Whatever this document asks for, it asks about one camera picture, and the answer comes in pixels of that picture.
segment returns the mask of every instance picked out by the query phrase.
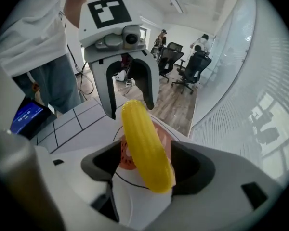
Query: yellow corn toy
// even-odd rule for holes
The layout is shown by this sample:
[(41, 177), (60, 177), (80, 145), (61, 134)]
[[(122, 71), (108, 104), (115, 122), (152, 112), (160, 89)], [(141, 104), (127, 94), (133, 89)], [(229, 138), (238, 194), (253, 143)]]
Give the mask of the yellow corn toy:
[(122, 122), (126, 141), (147, 187), (155, 193), (165, 193), (174, 181), (164, 148), (145, 107), (138, 100), (130, 100), (122, 107)]

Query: ceiling light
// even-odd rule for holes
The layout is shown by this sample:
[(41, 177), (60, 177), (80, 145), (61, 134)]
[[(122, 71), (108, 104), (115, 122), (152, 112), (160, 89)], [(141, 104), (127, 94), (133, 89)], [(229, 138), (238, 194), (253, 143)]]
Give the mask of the ceiling light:
[(177, 9), (179, 13), (184, 13), (177, 0), (170, 0), (170, 2), (173, 4), (173, 6)]

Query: jeans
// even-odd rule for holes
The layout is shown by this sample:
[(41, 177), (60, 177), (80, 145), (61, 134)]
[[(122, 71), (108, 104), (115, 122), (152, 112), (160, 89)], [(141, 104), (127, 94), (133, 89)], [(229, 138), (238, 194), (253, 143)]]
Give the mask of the jeans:
[[(41, 99), (45, 106), (50, 104), (55, 110), (64, 114), (84, 102), (78, 91), (77, 81), (68, 55), (61, 56), (49, 63), (30, 71), (39, 85)], [(32, 82), (27, 73), (13, 78), (27, 98), (34, 99)]]

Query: window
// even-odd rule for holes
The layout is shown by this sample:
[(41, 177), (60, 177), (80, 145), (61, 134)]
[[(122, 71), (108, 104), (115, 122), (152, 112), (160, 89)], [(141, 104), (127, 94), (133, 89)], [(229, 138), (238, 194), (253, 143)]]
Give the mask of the window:
[(140, 28), (140, 37), (145, 40), (146, 37), (146, 29), (144, 29), (143, 27)]

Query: tablet screen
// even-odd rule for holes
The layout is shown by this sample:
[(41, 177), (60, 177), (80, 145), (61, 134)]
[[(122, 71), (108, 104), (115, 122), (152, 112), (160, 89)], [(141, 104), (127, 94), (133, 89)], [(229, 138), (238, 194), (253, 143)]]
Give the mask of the tablet screen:
[(41, 111), (43, 111), (43, 108), (39, 107), (35, 103), (28, 103), (24, 107), (20, 108), (11, 125), (11, 132), (19, 133)]

